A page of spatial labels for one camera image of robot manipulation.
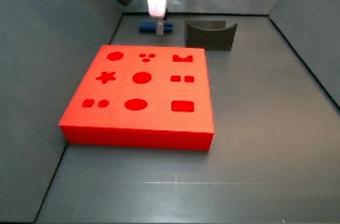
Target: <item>star-shaped hole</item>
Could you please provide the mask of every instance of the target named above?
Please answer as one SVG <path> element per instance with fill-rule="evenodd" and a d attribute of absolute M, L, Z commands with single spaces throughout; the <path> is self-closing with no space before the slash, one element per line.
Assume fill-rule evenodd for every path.
<path fill-rule="evenodd" d="M 102 75 L 96 77 L 96 80 L 102 80 L 103 84 L 106 84 L 108 81 L 114 81 L 116 72 L 102 72 Z"/>

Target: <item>scratch mark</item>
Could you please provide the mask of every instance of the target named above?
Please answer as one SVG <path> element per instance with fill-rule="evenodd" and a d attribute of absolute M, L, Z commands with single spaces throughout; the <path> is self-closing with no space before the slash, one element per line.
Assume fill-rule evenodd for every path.
<path fill-rule="evenodd" d="M 175 189 L 176 189 L 176 174 L 175 174 Z"/>
<path fill-rule="evenodd" d="M 92 173 L 91 179 L 90 179 L 90 181 L 88 181 L 88 183 L 87 183 L 87 187 L 86 187 L 86 190 L 84 190 L 83 195 L 82 195 L 80 203 L 79 203 L 79 206 L 78 206 L 78 209 L 76 209 L 76 212 L 75 212 L 74 217 L 76 217 L 78 214 L 79 214 L 80 207 L 82 207 L 82 205 L 83 205 L 83 201 L 84 201 L 84 198 L 86 198 L 86 194 L 87 194 L 87 192 L 88 192 L 88 190 L 90 190 L 90 186 L 91 186 L 91 184 L 92 184 L 92 182 L 94 182 L 94 179 L 95 179 L 95 176 L 96 176 L 96 174 L 98 174 L 98 171 L 100 170 L 100 168 L 102 168 L 102 166 L 103 166 L 104 160 L 107 160 L 107 158 L 108 158 L 108 155 L 110 155 L 110 153 L 107 152 L 106 156 L 104 156 L 103 159 L 102 159 L 102 162 L 100 162 L 99 166 L 96 167 L 96 169 L 95 169 L 95 171 L 94 171 L 94 173 Z"/>
<path fill-rule="evenodd" d="M 235 139 L 236 139 L 238 148 L 239 148 L 239 138 L 238 138 L 238 136 L 235 136 Z"/>

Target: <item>metal table surface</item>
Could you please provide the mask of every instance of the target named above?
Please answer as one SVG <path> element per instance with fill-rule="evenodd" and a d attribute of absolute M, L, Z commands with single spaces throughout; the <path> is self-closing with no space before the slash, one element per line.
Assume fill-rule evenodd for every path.
<path fill-rule="evenodd" d="M 340 221 L 340 116 L 267 17 L 174 15 L 112 44 L 183 46 L 184 20 L 239 23 L 231 52 L 207 52 L 210 152 L 70 145 L 39 223 Z"/>

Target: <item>shape sorter board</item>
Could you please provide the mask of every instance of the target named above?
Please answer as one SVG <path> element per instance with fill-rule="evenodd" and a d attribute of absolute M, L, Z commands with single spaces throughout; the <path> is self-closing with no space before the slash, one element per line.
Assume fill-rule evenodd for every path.
<path fill-rule="evenodd" d="M 78 144 L 210 150 L 204 49 L 103 46 L 60 128 Z"/>

